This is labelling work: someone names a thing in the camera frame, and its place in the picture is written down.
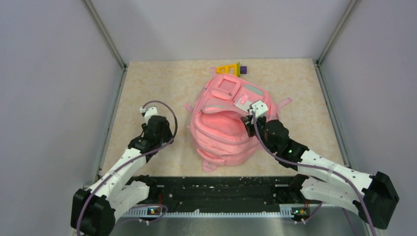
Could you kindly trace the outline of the pink student backpack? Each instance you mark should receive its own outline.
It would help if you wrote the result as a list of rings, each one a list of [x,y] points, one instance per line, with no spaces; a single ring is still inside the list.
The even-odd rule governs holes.
[[[260,149],[258,139],[248,137],[241,121],[241,117],[250,116],[252,103],[266,103],[270,121],[279,119],[280,109],[292,101],[287,97],[275,103],[266,90],[251,82],[232,74],[212,74],[194,104],[185,104],[192,115],[188,129],[206,173],[218,166],[238,166]]]

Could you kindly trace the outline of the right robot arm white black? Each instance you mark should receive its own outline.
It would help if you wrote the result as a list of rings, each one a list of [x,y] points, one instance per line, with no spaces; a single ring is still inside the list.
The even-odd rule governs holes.
[[[383,172],[374,175],[350,169],[317,154],[289,137],[289,130],[277,119],[241,118],[249,137],[278,163],[298,172],[288,189],[295,203],[304,199],[330,203],[351,211],[370,226],[386,230],[399,203],[399,196]]]

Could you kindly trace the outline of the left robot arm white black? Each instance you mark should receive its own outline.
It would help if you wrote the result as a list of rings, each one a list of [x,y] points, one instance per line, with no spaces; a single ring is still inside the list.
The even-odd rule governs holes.
[[[130,141],[104,176],[73,195],[70,226],[78,236],[108,236],[116,222],[137,203],[157,199],[155,187],[130,179],[153,155],[171,144],[174,136],[164,116],[150,116],[142,128],[143,134]]]

